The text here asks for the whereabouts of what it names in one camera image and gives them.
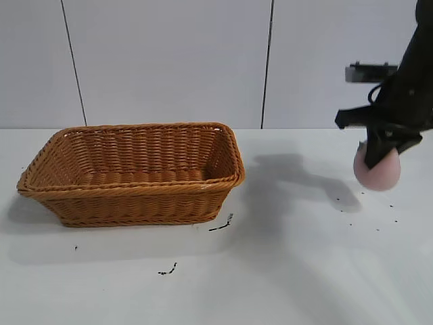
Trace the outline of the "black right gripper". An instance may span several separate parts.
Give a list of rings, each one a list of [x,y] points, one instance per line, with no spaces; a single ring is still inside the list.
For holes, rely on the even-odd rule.
[[[432,130],[432,102],[375,102],[339,110],[335,123],[339,129],[367,129],[364,162],[373,169],[392,149],[402,154],[422,141],[421,132]]]

